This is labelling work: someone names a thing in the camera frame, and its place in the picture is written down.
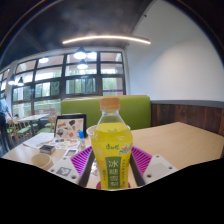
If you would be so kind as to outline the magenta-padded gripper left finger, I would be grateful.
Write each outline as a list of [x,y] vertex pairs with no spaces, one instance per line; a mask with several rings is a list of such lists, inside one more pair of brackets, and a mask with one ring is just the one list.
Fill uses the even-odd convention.
[[71,157],[63,156],[49,169],[49,172],[81,187],[85,187],[89,180],[94,159],[92,147],[89,146]]

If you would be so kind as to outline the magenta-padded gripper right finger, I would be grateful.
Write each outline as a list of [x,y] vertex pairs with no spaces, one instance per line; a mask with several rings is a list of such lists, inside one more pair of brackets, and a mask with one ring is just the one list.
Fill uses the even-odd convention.
[[142,187],[178,171],[161,155],[150,155],[137,147],[132,148],[130,166],[130,187]]

